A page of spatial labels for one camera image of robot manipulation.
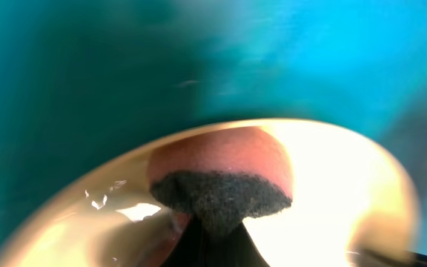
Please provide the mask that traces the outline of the yellow-green plate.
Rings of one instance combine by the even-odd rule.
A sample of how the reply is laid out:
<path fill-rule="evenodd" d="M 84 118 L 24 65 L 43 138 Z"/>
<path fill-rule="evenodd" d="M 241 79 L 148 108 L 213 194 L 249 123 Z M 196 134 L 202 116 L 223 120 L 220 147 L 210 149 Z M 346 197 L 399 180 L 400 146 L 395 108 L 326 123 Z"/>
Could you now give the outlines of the yellow-green plate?
<path fill-rule="evenodd" d="M 289 156 L 293 202 L 246 217 L 269 266 L 410 266 L 419 205 L 410 176 L 382 146 L 299 119 L 225 122 L 172 134 L 84 175 L 33 214 L 0 251 L 0 266 L 161 266 L 194 218 L 158 202 L 151 154 L 188 137 L 260 128 Z"/>

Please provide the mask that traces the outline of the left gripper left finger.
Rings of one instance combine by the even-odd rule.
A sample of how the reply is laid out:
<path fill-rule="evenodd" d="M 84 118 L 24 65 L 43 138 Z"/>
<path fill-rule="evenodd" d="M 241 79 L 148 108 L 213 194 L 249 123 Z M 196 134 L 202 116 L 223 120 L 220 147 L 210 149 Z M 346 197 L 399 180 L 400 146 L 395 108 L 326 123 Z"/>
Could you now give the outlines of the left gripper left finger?
<path fill-rule="evenodd" d="M 194 217 L 161 267 L 210 267 L 211 241 L 200 219 Z"/>

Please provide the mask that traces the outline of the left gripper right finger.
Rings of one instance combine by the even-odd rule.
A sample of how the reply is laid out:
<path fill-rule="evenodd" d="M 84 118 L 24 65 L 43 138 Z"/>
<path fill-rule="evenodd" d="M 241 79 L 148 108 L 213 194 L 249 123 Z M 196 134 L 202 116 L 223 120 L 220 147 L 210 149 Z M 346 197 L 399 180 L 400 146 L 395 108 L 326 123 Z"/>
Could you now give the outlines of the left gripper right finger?
<path fill-rule="evenodd" d="M 213 267 L 269 267 L 240 223 L 230 234 L 213 241 Z"/>

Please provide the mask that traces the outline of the green scrubbing sponge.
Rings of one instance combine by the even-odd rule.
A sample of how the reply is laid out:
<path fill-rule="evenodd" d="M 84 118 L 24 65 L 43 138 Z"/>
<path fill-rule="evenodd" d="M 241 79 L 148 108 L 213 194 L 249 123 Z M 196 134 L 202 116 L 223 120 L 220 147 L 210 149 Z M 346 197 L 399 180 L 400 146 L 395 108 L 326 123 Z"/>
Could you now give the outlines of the green scrubbing sponge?
<path fill-rule="evenodd" d="M 276 214 L 293 202 L 284 146 L 255 127 L 203 133 L 158 148 L 147 177 L 158 202 L 198 219 L 214 239 L 228 236 L 246 217 Z"/>

